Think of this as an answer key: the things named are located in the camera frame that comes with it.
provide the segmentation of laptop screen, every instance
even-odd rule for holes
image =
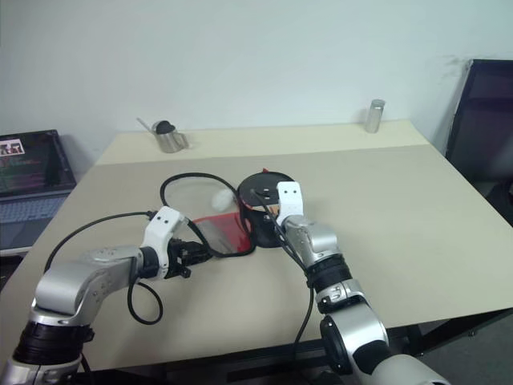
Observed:
[[[71,190],[75,185],[57,131],[0,136],[0,197]]]

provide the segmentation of table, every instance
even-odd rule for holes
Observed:
[[[513,229],[409,122],[383,124],[376,136],[359,125],[266,130],[195,132],[193,148],[176,154],[158,153],[150,134],[121,134],[0,295],[0,362],[25,326],[55,244],[98,217],[159,208],[160,183],[178,172],[211,172],[238,184],[266,167],[298,180],[305,214],[335,229],[386,327],[513,307]],[[56,263],[89,249],[138,245],[146,223],[126,218],[98,225],[65,245]],[[213,259],[193,266],[188,280],[152,285],[164,301],[155,326],[130,317],[124,290],[105,300],[93,324],[95,340],[84,349],[94,370],[291,343],[308,302],[302,272],[279,249]],[[135,293],[135,307],[148,318],[156,314],[144,292]],[[319,338],[320,320],[314,311],[304,340]]]

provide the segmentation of silver cylinder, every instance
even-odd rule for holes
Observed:
[[[379,124],[382,121],[385,100],[374,99],[370,103],[369,114],[367,115],[366,131],[371,134],[378,132]]]

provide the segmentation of beige table surface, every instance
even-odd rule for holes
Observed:
[[[12,353],[48,253],[72,229],[113,213],[157,209],[158,187],[201,171],[233,184],[263,167],[301,183],[305,213],[332,226],[388,327],[513,306],[513,229],[429,144],[308,154],[95,166],[70,195],[0,295],[0,363]],[[107,245],[140,244],[142,218],[104,223],[63,247],[56,263]],[[84,352],[93,369],[192,359],[291,343],[304,316],[305,278],[279,249],[213,259],[188,280],[153,286],[155,326],[134,321],[126,291],[110,296]],[[155,315],[144,292],[143,315]],[[304,339],[319,338],[314,311]]]

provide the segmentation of floor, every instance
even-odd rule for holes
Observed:
[[[0,258],[0,289],[16,268],[16,260]],[[513,384],[513,316],[506,317],[478,331],[472,337],[464,337],[438,348],[421,360],[446,377],[453,384],[510,385]],[[186,371],[168,373],[171,384],[224,384],[226,374],[241,368],[260,366],[261,363],[238,362],[224,365],[196,367]],[[315,379],[328,368],[304,371],[309,379]],[[148,368],[132,368],[128,371],[147,373]],[[350,377],[342,379],[345,385],[356,382]],[[259,379],[231,382],[233,385],[289,385],[306,383],[294,374],[282,374]]]

